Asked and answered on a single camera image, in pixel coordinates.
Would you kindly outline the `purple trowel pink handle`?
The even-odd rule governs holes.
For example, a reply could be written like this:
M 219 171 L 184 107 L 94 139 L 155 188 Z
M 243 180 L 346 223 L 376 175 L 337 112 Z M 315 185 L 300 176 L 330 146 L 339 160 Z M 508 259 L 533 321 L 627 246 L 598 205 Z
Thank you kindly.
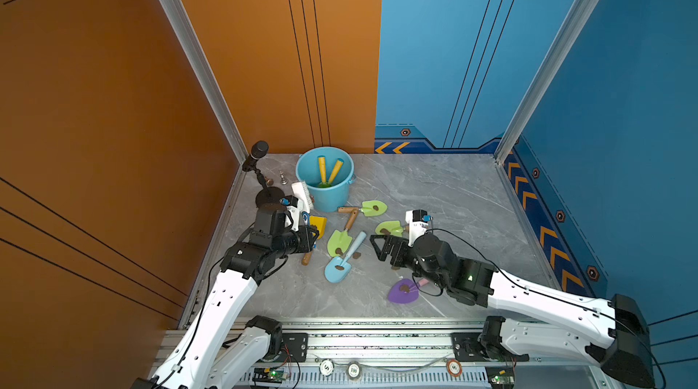
M 387 300 L 396 305 L 408 305 L 414 303 L 420 297 L 420 288 L 428 285 L 427 279 L 419 281 L 407 278 L 398 281 L 387 294 Z

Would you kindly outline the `light blue trowel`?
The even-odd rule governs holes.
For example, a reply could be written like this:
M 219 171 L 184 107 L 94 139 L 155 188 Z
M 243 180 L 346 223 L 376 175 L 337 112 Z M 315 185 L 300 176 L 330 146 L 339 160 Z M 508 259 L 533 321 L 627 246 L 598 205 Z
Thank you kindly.
M 325 267 L 325 279 L 332 284 L 337 284 L 343 281 L 351 271 L 352 265 L 349 260 L 352 258 L 356 250 L 365 241 L 366 232 L 359 233 L 349 249 L 344 252 L 342 257 L 335 256 Z

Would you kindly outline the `white cleaning brush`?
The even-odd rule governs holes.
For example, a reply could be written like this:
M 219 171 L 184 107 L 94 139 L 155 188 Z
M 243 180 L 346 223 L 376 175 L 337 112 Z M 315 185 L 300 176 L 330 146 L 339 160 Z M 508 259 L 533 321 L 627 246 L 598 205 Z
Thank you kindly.
M 292 191 L 298 199 L 297 208 L 299 211 L 304 216 L 310 216 L 314 204 L 307 184 L 303 181 L 292 183 Z

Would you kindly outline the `lime trowel yellow handle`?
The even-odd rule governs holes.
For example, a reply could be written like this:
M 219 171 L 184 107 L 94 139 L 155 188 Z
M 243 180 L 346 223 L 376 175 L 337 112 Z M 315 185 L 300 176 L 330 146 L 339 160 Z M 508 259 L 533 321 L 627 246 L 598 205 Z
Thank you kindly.
M 321 181 L 318 184 L 319 188 L 325 188 L 325 183 L 327 182 L 327 173 L 326 173 L 326 159 L 324 156 L 318 156 L 317 158 L 317 163 L 318 163 L 318 169 L 321 177 Z

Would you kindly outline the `green trowel yellow blue handle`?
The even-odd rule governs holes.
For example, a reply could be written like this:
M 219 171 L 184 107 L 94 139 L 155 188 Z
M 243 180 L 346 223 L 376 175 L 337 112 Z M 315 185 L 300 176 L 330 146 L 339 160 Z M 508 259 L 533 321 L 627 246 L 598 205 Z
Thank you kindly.
M 329 178 L 327 179 L 327 182 L 325 183 L 326 187 L 331 187 L 332 185 L 334 185 L 334 182 L 336 181 L 336 178 L 338 177 L 340 171 L 342 170 L 344 163 L 345 162 L 342 159 L 336 160 L 336 162 L 334 163 L 334 167 L 332 169 L 332 172 L 331 172 Z

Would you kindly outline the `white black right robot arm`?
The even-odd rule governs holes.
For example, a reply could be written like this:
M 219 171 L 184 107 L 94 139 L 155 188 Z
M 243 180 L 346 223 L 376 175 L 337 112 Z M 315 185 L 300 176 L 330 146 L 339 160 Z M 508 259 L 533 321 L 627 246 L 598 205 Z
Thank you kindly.
M 489 316 L 478 342 L 491 359 L 566 356 L 585 360 L 623 384 L 655 386 L 649 326 L 629 296 L 592 298 L 530 283 L 495 264 L 458 256 L 432 233 L 414 242 L 373 234 L 370 242 L 380 261 L 411 270 L 462 305 L 521 314 L 554 329 L 536 334 L 512 318 Z

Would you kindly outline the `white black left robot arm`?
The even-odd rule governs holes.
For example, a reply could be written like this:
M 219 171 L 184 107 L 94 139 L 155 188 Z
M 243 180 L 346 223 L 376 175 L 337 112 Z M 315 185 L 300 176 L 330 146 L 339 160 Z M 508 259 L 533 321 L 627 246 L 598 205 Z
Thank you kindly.
M 225 340 L 259 285 L 277 272 L 291 254 L 314 249 L 318 230 L 309 225 L 309 208 L 268 204 L 259 207 L 254 225 L 230 247 L 208 296 L 174 352 L 135 388 L 232 388 L 262 360 L 282 349 L 280 322 L 256 316 L 232 345 Z

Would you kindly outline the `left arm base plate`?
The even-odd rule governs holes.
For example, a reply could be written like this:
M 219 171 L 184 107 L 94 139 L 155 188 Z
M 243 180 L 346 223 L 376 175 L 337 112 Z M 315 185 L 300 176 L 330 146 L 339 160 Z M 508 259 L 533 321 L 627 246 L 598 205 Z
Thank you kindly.
M 289 357 L 302 364 L 305 363 L 308 353 L 309 334 L 303 332 L 284 331 L 273 339 L 269 352 L 264 356 L 262 362 L 283 362 Z

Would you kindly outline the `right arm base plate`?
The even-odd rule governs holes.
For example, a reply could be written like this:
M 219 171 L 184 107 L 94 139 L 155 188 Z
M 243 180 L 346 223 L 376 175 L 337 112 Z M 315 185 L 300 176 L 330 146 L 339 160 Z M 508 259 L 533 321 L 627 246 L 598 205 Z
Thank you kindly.
M 499 362 L 509 365 L 530 361 L 528 354 L 511 354 L 505 349 L 485 347 L 479 341 L 480 334 L 452 333 L 450 335 L 454 357 L 460 362 Z

